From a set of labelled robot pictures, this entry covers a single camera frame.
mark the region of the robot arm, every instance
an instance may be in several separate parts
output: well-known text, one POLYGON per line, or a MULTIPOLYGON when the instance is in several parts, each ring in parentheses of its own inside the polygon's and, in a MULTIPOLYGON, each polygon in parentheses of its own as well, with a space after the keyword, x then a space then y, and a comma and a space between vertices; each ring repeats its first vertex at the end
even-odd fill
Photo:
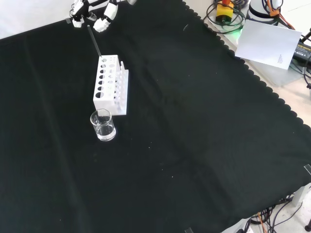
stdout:
MULTIPOLYGON (((92 12, 89 12, 89 6, 91 0, 75 0, 74 4, 72 5, 72 9, 70 10, 70 16, 72 16, 72 23, 74 27, 81 28, 82 24, 84 23, 84 17, 96 21, 97 17, 92 12)), ((106 0, 97 0, 98 4, 103 3, 106 0)))
MULTIPOLYGON (((84 17, 96 21, 97 17, 92 12, 89 12, 89 6, 97 6, 106 2, 107 0, 75 0, 74 7, 70 11, 70 16, 72 16, 72 23, 74 27, 81 28, 82 23, 84 22, 84 17)), ((118 12, 118 3, 125 0, 109 0, 109 3, 104 12, 104 16, 99 18, 95 24, 94 29, 98 32, 103 32, 108 28, 111 21, 117 15, 118 12)), ((127 0, 131 5, 133 5, 137 0, 127 0)))

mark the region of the cable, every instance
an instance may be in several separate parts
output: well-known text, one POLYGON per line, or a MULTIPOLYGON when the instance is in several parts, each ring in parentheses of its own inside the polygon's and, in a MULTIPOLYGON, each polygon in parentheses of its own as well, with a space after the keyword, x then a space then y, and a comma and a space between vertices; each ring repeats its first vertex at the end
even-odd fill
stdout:
POLYGON ((307 74, 306 74, 306 70, 307 70, 307 67, 308 67, 308 63, 311 59, 311 55, 309 56, 309 58, 307 59, 306 63, 305 63, 305 67, 303 67, 303 78, 305 79, 306 83, 307 83, 307 88, 308 89, 311 89, 311 84, 308 83, 307 81, 307 78, 306 77, 309 77, 307 74))
POLYGON ((293 64, 299 71, 296 70, 296 69, 294 69, 294 68, 292 68, 291 66, 290 66, 290 68, 292 68, 292 69, 293 69, 294 71, 296 71, 297 73, 303 75, 303 71, 300 69, 299 66, 297 66, 293 61, 291 62, 291 64, 293 64))
POLYGON ((301 203, 300 207, 295 211, 295 213, 293 213, 293 215, 292 215, 291 217, 289 217, 288 219, 286 219, 286 220, 284 220, 284 221, 282 221, 282 222, 276 224, 275 227, 276 227, 277 225, 280 225, 280 224, 283 223, 283 222, 286 222, 286 221, 290 220, 290 219, 298 212, 298 210, 301 208, 302 203, 301 203))
POLYGON ((270 228, 270 229, 272 229, 272 232, 273 232, 274 227, 275 227, 276 217, 277 217, 278 213, 280 213, 280 211, 281 211, 285 206, 287 206, 289 203, 290 203, 290 202, 288 202, 288 203, 286 203, 285 205, 283 205, 283 206, 278 210, 278 212, 276 213, 276 215, 275 215, 275 217, 274 217, 274 219, 273 219, 272 227, 270 228))
POLYGON ((72 5, 71 5, 71 10, 69 11, 69 15, 70 15, 70 17, 73 17, 73 15, 72 15, 72 12, 73 12, 73 6, 74 6, 74 4, 72 4, 72 5))
POLYGON ((206 28, 209 29, 210 31, 215 32, 215 33, 218 33, 218 34, 233 33, 233 32, 236 32, 236 31, 240 30, 241 28, 243 28, 243 22, 246 20, 246 17, 245 17, 245 15, 243 14, 243 12, 241 11, 241 6, 242 6, 241 3, 243 4, 244 0, 235 0, 235 1, 232 1, 232 3, 234 4, 234 7, 231 7, 231 6, 229 6, 229 5, 222 4, 222 3, 220 3, 220 1, 221 1, 221 0, 213 2, 213 3, 207 8, 207 10, 206 10, 206 16, 203 18, 203 22, 204 22, 204 20, 205 20, 206 18, 208 18, 209 21, 212 22, 213 24, 216 24, 216 25, 219 25, 219 26, 228 26, 228 27, 237 27, 237 28, 235 28, 235 29, 233 29, 233 30, 230 30, 230 31, 227 31, 227 32, 217 32, 217 31, 214 31, 214 30, 208 28, 208 27, 204 24, 204 25, 206 26, 206 28), (229 23, 219 23, 219 22, 213 21, 213 20, 209 17, 209 15, 210 15, 210 13, 211 13, 213 10, 215 10, 215 9, 217 8, 218 5, 222 5, 222 6, 231 8, 231 9, 233 10, 233 12, 234 12, 237 16, 236 16, 231 22, 229 22, 229 23), (238 17, 241 18, 240 21, 239 21, 238 23, 233 24, 233 22, 234 22, 238 17))
POLYGON ((250 225, 251 225, 251 220, 248 220, 244 228, 244 233, 247 233, 250 225))
POLYGON ((264 231, 265 233, 267 233, 265 227, 263 226, 263 223, 262 223, 261 216, 260 216, 259 212, 257 213, 257 215, 258 215, 258 217, 259 217, 259 220, 260 220, 260 223, 261 223, 261 226, 262 226, 263 231, 264 231))

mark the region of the black wire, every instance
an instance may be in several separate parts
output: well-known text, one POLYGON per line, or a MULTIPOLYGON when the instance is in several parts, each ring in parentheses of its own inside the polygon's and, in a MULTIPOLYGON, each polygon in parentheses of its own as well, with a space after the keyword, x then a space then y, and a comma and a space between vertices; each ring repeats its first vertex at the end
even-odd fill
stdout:
POLYGON ((244 228, 244 233, 248 231, 250 225, 251 225, 251 220, 248 220, 244 228))
POLYGON ((300 67, 297 66, 293 61, 291 62, 291 64, 293 64, 300 72, 298 72, 297 70, 295 70, 295 69, 292 68, 291 66, 290 66, 290 68, 292 68, 294 71, 296 71, 296 72, 299 73, 299 74, 303 74, 303 71, 300 69, 300 67))
POLYGON ((69 11, 69 15, 70 15, 70 17, 73 17, 73 15, 72 15, 72 12, 73 12, 73 6, 74 6, 74 4, 72 4, 72 5, 71 5, 71 10, 69 11))
POLYGON ((227 31, 227 32, 217 32, 217 31, 214 31, 214 30, 208 28, 208 27, 205 25, 205 26, 207 27, 207 29, 211 30, 212 32, 218 33, 218 34, 228 34, 228 33, 236 32, 236 31, 240 30, 241 28, 243 28, 243 21, 246 20, 246 17, 245 17, 245 15, 243 14, 243 12, 241 11, 241 7, 237 4, 237 5, 235 5, 235 6, 237 6, 238 9, 235 9, 235 8, 233 8, 233 7, 231 7, 231 6, 228 6, 228 5, 225 5, 225 4, 220 3, 220 1, 221 1, 221 0, 215 1, 214 3, 212 3, 212 4, 207 8, 207 10, 206 10, 206 16, 203 18, 203 22, 204 22, 204 20, 205 20, 206 18, 208 18, 210 22, 212 22, 212 23, 214 23, 214 24, 216 24, 216 25, 219 25, 219 26, 229 26, 229 27, 237 27, 237 26, 238 26, 238 28, 233 29, 233 30, 230 30, 230 31, 227 31), (209 14, 210 14, 213 10, 215 10, 215 9, 217 8, 217 5, 222 5, 222 6, 231 8, 231 9, 233 10, 233 12, 234 12, 237 16, 236 16, 231 22, 229 22, 229 23, 219 23, 219 22, 213 21, 213 20, 209 17, 209 14), (241 17, 240 22, 235 23, 235 24, 232 24, 238 17, 241 17))
POLYGON ((311 59, 311 55, 310 55, 309 58, 307 59, 307 61, 306 61, 306 63, 305 63, 305 67, 303 68, 303 78, 305 79, 305 81, 306 81, 306 83, 307 83, 307 88, 308 88, 308 89, 311 89, 311 84, 308 83, 308 81, 307 81, 307 78, 306 78, 306 77, 308 77, 308 75, 306 74, 306 70, 307 70, 308 63, 309 63, 310 59, 311 59))
POLYGON ((304 35, 301 35, 303 38, 305 38, 306 40, 309 40, 309 41, 311 41, 311 39, 309 39, 309 38, 307 38, 306 36, 304 36, 304 35))
POLYGON ((275 223, 276 223, 276 217, 278 215, 278 213, 280 213, 280 211, 286 206, 288 205, 290 202, 284 204, 279 210, 278 212, 276 213, 276 215, 274 216, 274 219, 273 219, 273 224, 272 224, 272 227, 270 228, 272 230, 272 232, 274 231, 274 227, 275 227, 275 223))
POLYGON ((288 219, 286 219, 286 220, 284 220, 284 221, 282 221, 282 222, 276 224, 275 227, 276 227, 277 225, 280 225, 280 224, 283 223, 283 222, 286 222, 286 221, 290 220, 290 219, 298 212, 298 210, 301 208, 302 203, 301 203, 300 207, 295 211, 295 213, 293 213, 293 215, 292 215, 291 217, 289 217, 288 219))

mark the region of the white paper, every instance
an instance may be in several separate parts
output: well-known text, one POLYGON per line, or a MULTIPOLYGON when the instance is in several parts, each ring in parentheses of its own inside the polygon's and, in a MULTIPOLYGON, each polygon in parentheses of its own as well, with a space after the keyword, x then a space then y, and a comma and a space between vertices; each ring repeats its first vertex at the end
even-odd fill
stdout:
POLYGON ((301 32, 247 20, 235 55, 288 69, 301 32))

